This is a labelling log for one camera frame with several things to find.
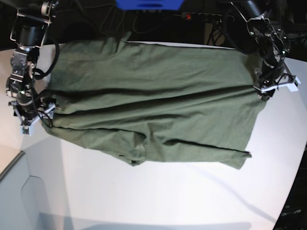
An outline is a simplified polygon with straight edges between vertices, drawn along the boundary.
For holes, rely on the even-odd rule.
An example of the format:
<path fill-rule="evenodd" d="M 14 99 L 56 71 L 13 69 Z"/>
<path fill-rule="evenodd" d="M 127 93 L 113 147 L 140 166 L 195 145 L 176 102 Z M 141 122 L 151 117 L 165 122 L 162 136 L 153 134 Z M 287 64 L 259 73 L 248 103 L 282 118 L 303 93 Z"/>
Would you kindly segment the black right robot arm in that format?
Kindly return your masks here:
<path fill-rule="evenodd" d="M 14 21 L 10 40 L 17 47 L 11 57 L 12 72 L 6 82 L 6 94 L 14 100 L 9 102 L 14 116 L 21 122 L 24 134 L 38 120 L 51 120 L 55 109 L 53 102 L 45 103 L 35 90 L 35 81 L 41 80 L 51 73 L 59 58 L 59 44 L 52 39 L 55 56 L 44 72 L 37 67 L 39 50 L 49 39 L 48 29 L 55 18 L 57 0 L 4 0 L 4 4 L 14 7 Z"/>

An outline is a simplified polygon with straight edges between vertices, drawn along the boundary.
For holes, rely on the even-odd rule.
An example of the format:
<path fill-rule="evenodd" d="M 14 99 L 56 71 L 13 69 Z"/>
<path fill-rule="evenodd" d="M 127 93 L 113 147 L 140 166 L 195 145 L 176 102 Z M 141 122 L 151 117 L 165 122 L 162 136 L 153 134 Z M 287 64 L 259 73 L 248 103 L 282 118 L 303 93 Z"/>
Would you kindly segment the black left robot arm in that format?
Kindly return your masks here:
<path fill-rule="evenodd" d="M 232 10 L 236 10 L 246 23 L 248 34 L 258 44 L 256 51 L 262 58 L 262 67 L 255 69 L 257 79 L 254 89 L 258 97 L 268 101 L 276 90 L 287 87 L 289 91 L 298 91 L 298 80 L 285 63 L 286 55 L 290 53 L 290 40 L 280 25 L 273 24 L 269 15 L 271 5 L 268 0 L 224 0 L 230 8 L 223 15 L 223 32 L 232 46 L 243 54 L 252 54 L 239 48 L 227 32 L 226 20 Z"/>

